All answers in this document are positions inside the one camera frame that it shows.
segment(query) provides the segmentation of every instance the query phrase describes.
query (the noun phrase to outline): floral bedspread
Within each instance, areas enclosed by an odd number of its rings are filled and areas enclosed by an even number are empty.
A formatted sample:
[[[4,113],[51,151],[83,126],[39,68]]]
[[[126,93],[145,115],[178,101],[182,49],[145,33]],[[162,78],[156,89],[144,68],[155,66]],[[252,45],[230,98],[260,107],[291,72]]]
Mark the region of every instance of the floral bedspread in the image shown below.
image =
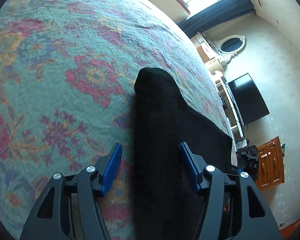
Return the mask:
[[[55,172],[107,155],[123,160],[100,201],[111,239],[133,239],[133,85],[160,67],[187,103],[228,133],[194,45],[147,0],[7,0],[0,10],[0,220],[19,239]]]

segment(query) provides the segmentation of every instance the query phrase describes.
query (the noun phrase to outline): ornate white mirror frame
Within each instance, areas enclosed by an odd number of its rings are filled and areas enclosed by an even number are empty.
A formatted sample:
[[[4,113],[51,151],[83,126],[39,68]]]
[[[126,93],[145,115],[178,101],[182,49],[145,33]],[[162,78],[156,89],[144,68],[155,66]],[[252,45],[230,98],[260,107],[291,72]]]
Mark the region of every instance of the ornate white mirror frame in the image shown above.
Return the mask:
[[[226,41],[228,41],[230,39],[233,39],[233,38],[239,38],[240,41],[242,41],[242,45],[239,48],[237,48],[236,50],[234,50],[234,51],[230,51],[230,52],[223,51],[221,49],[222,45]],[[232,57],[234,57],[235,55],[238,55],[238,52],[241,51],[244,48],[244,46],[246,45],[246,36],[231,35],[231,36],[225,37],[221,41],[214,41],[213,44],[216,46],[217,50],[220,51],[221,55],[225,58],[226,63],[228,63],[228,62],[230,62],[230,60],[231,60]]]

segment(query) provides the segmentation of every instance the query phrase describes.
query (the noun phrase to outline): dresser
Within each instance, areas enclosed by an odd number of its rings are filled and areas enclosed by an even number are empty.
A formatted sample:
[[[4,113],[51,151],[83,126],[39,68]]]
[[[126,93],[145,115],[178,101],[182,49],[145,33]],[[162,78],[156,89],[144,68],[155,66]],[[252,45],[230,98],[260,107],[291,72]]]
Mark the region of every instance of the dresser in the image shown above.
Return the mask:
[[[213,43],[204,37],[203,33],[197,33],[191,39],[192,43],[197,48],[197,51],[205,65],[212,75],[215,74],[216,70],[223,71],[226,62],[222,55],[218,52]]]

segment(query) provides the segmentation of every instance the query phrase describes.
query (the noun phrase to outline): dark blue curtain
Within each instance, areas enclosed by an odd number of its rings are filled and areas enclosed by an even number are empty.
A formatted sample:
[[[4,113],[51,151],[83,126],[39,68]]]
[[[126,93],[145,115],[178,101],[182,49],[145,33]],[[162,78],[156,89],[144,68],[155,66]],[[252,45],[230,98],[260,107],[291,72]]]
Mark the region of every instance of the dark blue curtain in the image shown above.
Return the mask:
[[[197,32],[204,32],[255,11],[251,0],[220,0],[197,14],[183,19],[177,25],[189,38],[192,38]]]

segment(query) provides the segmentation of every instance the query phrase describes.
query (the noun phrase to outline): black tv screen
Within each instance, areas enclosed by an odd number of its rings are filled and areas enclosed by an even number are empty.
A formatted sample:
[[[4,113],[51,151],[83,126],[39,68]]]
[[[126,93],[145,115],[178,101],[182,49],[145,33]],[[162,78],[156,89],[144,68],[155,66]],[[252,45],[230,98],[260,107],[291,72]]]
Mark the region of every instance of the black tv screen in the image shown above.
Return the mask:
[[[249,73],[229,82],[228,85],[241,115],[242,125],[270,114]]]

